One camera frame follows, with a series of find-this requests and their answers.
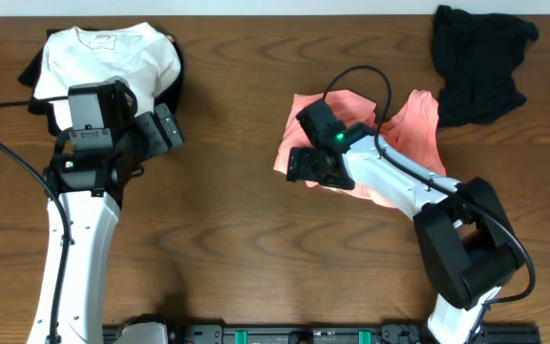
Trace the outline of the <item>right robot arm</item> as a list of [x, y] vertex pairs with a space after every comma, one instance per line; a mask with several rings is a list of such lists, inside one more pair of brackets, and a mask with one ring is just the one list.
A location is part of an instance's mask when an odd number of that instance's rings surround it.
[[347, 126], [318, 99], [295, 117], [308, 147], [290, 150], [286, 177], [352, 190], [363, 184], [410, 218], [438, 297], [426, 328], [434, 343], [471, 343], [498, 293], [530, 264], [494, 188], [441, 176], [396, 151], [365, 123]]

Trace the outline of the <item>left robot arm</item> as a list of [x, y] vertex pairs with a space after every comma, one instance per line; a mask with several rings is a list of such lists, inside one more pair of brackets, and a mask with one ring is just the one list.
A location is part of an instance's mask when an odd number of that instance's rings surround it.
[[106, 334], [103, 295], [123, 189], [143, 163], [182, 146], [165, 104], [140, 113], [126, 80], [75, 85], [72, 125], [57, 135], [43, 178], [50, 193], [49, 241], [31, 343], [165, 343], [160, 322]]

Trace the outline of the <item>pink t-shirt with brown print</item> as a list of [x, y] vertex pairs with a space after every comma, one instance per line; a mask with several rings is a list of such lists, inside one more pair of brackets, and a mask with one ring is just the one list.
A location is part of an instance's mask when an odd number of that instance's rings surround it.
[[[294, 96], [274, 170], [286, 174], [290, 150], [293, 147], [310, 146], [296, 115], [322, 97], [321, 94]], [[377, 104], [365, 97], [349, 90], [341, 90], [328, 93], [326, 102], [333, 114], [347, 126], [356, 122], [363, 122], [371, 128], [376, 126], [374, 121]], [[402, 109], [383, 124], [380, 133], [398, 152], [439, 175], [445, 175], [446, 169], [439, 157], [436, 143], [438, 120], [437, 100], [429, 91], [414, 90]]]

